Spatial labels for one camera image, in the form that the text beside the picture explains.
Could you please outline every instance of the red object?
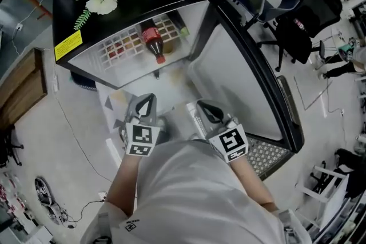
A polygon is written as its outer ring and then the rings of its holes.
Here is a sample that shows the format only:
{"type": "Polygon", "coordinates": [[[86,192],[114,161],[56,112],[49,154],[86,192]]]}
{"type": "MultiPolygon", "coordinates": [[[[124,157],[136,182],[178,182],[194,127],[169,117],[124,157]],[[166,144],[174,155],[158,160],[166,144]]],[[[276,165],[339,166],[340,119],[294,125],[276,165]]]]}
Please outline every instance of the red object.
{"type": "Polygon", "coordinates": [[[141,23],[140,26],[146,47],[151,53],[155,55],[156,62],[158,64],[164,63],[165,58],[162,55],[162,47],[164,43],[155,23],[152,19],[148,19],[147,21],[141,23]]]}

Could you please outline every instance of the black office chair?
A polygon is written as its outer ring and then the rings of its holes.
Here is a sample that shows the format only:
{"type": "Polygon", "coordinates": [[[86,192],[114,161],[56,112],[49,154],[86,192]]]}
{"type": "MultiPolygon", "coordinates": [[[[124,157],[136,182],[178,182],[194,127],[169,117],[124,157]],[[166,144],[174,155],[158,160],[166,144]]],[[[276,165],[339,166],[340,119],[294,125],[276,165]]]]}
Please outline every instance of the black office chair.
{"type": "Polygon", "coordinates": [[[0,131],[0,168],[6,167],[9,157],[12,157],[18,166],[22,166],[14,149],[24,149],[24,146],[12,144],[11,134],[14,129],[14,125],[11,125],[6,131],[0,131]]]}
{"type": "Polygon", "coordinates": [[[276,19],[276,28],[269,23],[268,27],[276,37],[275,41],[257,43],[278,45],[280,48],[279,65],[276,71],[280,72],[284,50],[292,57],[292,63],[296,60],[305,64],[311,52],[319,51],[324,56],[324,44],[313,48],[311,38],[314,38],[324,28],[337,23],[340,20],[342,3],[340,0],[300,0],[299,4],[290,12],[276,19]]]}

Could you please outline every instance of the grey floor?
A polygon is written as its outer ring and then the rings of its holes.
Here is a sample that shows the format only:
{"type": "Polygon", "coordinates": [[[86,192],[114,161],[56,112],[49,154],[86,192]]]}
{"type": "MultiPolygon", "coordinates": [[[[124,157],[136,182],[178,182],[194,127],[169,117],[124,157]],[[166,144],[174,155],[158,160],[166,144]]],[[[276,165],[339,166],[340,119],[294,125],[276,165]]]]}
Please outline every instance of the grey floor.
{"type": "MultiPolygon", "coordinates": [[[[280,2],[269,1],[274,5],[280,2]]],[[[344,32],[345,37],[355,33],[347,20],[332,26],[332,29],[337,28],[344,32]]],[[[273,38],[260,24],[254,25],[250,34],[256,41],[273,38]]],[[[330,35],[331,28],[327,28],[315,41],[330,35]]],[[[327,41],[327,46],[331,47],[331,43],[332,40],[327,41]]],[[[32,46],[52,49],[51,27],[28,47],[32,46]]],[[[275,68],[278,48],[263,46],[261,50],[270,66],[275,68]]],[[[74,219],[79,219],[82,207],[89,201],[98,200],[98,193],[108,190],[109,180],[117,172],[118,159],[106,144],[106,139],[115,137],[111,137],[108,131],[98,94],[78,87],[70,80],[68,70],[55,66],[52,50],[45,50],[43,59],[49,93],[16,124],[18,139],[25,145],[25,149],[19,152],[23,166],[14,167],[14,172],[21,183],[21,193],[38,220],[50,230],[58,243],[74,244],[79,242],[101,204],[95,203],[86,208],[83,219],[73,230],[57,226],[37,201],[34,178],[43,176],[57,202],[74,219]],[[54,71],[59,81],[56,93],[51,86],[54,71]],[[83,151],[95,169],[86,160],[83,151]]],[[[320,165],[321,161],[326,160],[331,168],[337,148],[351,150],[364,120],[357,98],[359,84],[354,82],[357,76],[352,74],[333,79],[329,95],[320,95],[308,109],[303,106],[301,99],[308,106],[327,86],[326,81],[318,79],[319,71],[315,67],[314,55],[306,65],[292,64],[290,57],[285,57],[281,73],[275,73],[277,76],[284,75],[289,83],[304,130],[305,145],[265,180],[279,208],[299,209],[303,213],[304,204],[309,203],[309,199],[295,190],[295,184],[313,184],[308,178],[314,165],[320,165]],[[338,111],[328,112],[328,109],[336,108],[344,109],[344,118],[338,111]]],[[[330,65],[326,65],[321,70],[330,68],[330,65]]]]}
{"type": "MultiPolygon", "coordinates": [[[[53,0],[44,0],[42,3],[44,7],[51,12],[52,1],[53,0]]],[[[0,79],[18,57],[11,42],[14,29],[20,21],[30,14],[33,8],[34,5],[28,0],[3,0],[0,3],[0,25],[3,26],[2,30],[4,32],[0,48],[0,79]]],[[[23,29],[16,33],[13,41],[20,54],[22,54],[24,48],[31,41],[52,24],[52,20],[47,16],[37,20],[41,14],[42,11],[36,9],[36,11],[24,21],[23,29]]]]}

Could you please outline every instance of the black pants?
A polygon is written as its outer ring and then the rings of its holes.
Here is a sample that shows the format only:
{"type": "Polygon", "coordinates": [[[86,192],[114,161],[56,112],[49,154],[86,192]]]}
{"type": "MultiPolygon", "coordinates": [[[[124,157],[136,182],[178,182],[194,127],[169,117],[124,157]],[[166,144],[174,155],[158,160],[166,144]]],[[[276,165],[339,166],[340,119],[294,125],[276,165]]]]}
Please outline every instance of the black pants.
{"type": "MultiPolygon", "coordinates": [[[[331,64],[331,63],[338,63],[342,62],[343,60],[340,58],[339,55],[326,57],[325,63],[331,64]]],[[[348,62],[346,65],[343,65],[341,67],[334,68],[326,73],[327,77],[339,77],[342,74],[345,73],[355,73],[355,67],[353,66],[352,62],[348,62]]]]}

